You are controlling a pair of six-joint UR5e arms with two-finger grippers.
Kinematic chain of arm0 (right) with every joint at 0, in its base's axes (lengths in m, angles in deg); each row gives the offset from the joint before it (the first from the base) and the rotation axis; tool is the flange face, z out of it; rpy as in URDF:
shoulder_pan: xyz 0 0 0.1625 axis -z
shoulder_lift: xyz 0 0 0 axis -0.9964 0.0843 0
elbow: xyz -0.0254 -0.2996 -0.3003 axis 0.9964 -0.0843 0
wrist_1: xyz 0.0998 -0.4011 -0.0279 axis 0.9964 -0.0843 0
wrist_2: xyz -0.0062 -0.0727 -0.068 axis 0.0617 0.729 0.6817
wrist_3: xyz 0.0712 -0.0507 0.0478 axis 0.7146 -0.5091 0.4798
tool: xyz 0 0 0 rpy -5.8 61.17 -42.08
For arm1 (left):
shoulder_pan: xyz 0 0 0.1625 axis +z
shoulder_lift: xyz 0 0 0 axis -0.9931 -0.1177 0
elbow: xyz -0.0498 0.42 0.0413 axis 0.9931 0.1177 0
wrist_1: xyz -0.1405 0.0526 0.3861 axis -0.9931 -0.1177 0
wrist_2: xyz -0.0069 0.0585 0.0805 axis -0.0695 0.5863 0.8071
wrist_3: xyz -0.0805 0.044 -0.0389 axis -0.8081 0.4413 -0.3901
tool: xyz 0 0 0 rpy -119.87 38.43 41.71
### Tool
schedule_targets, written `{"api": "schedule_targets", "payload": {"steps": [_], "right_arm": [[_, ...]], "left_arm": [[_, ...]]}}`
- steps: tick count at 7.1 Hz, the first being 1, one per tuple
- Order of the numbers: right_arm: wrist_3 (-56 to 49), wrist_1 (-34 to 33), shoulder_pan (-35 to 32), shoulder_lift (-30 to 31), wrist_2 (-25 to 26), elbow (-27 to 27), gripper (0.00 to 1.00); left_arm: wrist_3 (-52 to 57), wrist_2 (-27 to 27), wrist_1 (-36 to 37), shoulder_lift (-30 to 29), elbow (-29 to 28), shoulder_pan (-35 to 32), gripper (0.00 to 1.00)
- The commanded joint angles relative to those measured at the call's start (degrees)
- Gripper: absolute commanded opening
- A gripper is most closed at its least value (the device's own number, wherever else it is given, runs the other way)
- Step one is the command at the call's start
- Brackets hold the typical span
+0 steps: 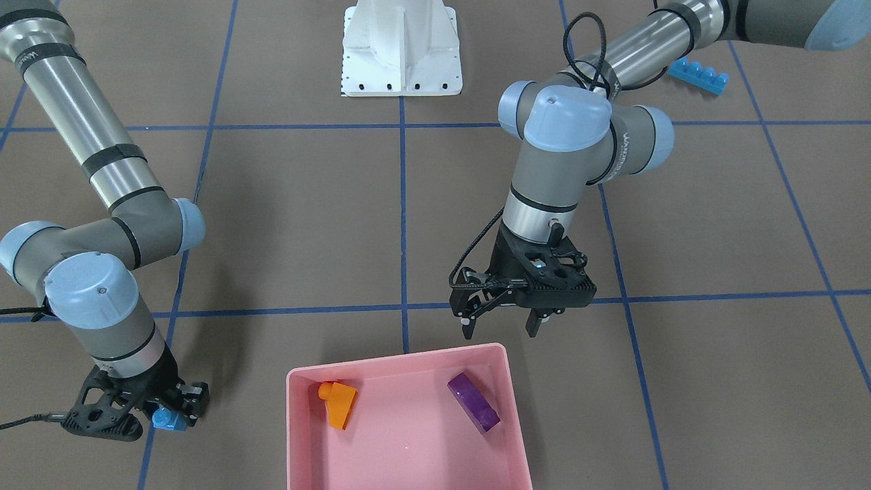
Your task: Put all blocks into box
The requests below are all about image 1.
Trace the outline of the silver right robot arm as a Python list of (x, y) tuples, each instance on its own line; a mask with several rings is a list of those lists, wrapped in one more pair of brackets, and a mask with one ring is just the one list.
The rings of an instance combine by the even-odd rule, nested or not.
[(122, 442), (150, 425), (184, 431), (206, 414), (206, 382), (184, 382), (133, 271), (203, 242), (198, 206), (171, 198), (91, 77), (67, 19), (50, 1), (3, 1), (2, 59), (13, 64), (108, 215), (77, 227), (23, 223), (2, 238), (2, 267), (37, 301), (32, 321), (68, 326), (93, 360), (73, 406), (48, 422)]

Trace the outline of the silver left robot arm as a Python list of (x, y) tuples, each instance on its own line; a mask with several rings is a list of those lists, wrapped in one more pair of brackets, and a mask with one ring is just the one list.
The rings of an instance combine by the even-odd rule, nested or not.
[(672, 121), (622, 92), (655, 80), (672, 63), (723, 40), (839, 52), (869, 34), (868, 1), (669, 1), (596, 52), (567, 56), (547, 81), (518, 81), (501, 96), (501, 127), (521, 142), (489, 266), (449, 274), (449, 305), (463, 337), (500, 305), (527, 309), (529, 337), (596, 295), (587, 258), (568, 229), (586, 186), (659, 167), (674, 144)]

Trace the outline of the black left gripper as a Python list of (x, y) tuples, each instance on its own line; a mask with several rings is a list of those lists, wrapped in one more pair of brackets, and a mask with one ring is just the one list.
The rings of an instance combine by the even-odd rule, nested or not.
[(558, 230), (557, 244), (526, 241), (500, 225), (489, 266), (484, 272), (464, 267), (463, 262), (489, 231), (482, 230), (458, 259), (448, 277), (449, 306), (460, 318), (461, 333), (473, 338), (483, 314), (504, 304), (529, 309), (525, 329), (535, 338), (543, 323), (565, 309), (584, 308), (597, 293), (585, 271), (587, 257)]

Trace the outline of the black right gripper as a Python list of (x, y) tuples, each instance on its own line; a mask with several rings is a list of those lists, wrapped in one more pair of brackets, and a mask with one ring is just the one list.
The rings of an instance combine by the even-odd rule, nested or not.
[(78, 399), (60, 418), (60, 425), (77, 436), (134, 442), (144, 433), (140, 415), (159, 407), (181, 412), (193, 427), (210, 403), (206, 382), (186, 384), (172, 370), (147, 370), (131, 378), (113, 378), (97, 367), (85, 378)]

